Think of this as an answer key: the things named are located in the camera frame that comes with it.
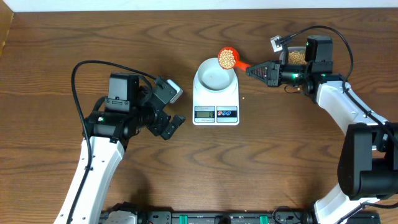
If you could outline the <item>red plastic measuring scoop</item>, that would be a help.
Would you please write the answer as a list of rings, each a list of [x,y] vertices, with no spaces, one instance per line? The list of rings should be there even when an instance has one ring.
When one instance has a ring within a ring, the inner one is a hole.
[[[235,64],[235,66],[234,66],[233,68],[238,68],[238,69],[241,69],[242,71],[245,72],[246,69],[247,69],[248,67],[250,67],[249,64],[244,63],[244,62],[242,62],[242,61],[240,60],[240,55],[239,55],[239,53],[238,53],[238,51],[237,51],[236,49],[234,49],[234,48],[232,48],[232,47],[224,47],[224,48],[222,48],[222,49],[219,51],[219,53],[220,53],[222,50],[224,50],[224,49],[230,49],[230,50],[233,51],[233,54],[234,54],[234,57],[235,57],[235,60],[236,60],[236,64]]]

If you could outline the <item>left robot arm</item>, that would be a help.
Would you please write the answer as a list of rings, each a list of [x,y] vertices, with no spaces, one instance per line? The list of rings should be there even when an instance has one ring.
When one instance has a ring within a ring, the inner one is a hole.
[[[98,223],[112,176],[129,140],[142,128],[164,140],[184,123],[164,108],[182,89],[157,77],[150,83],[137,73],[112,73],[108,95],[100,98],[83,119],[83,141],[75,175],[56,223]]]

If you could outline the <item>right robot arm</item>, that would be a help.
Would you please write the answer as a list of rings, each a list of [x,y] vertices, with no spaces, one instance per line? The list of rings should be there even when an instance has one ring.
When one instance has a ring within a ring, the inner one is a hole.
[[[288,62],[288,37],[271,38],[284,56],[246,69],[268,87],[301,86],[303,94],[323,108],[345,135],[338,163],[338,183],[302,215],[302,223],[346,223],[366,207],[397,194],[397,123],[375,113],[333,73],[333,41],[325,35],[307,38],[304,65]]]

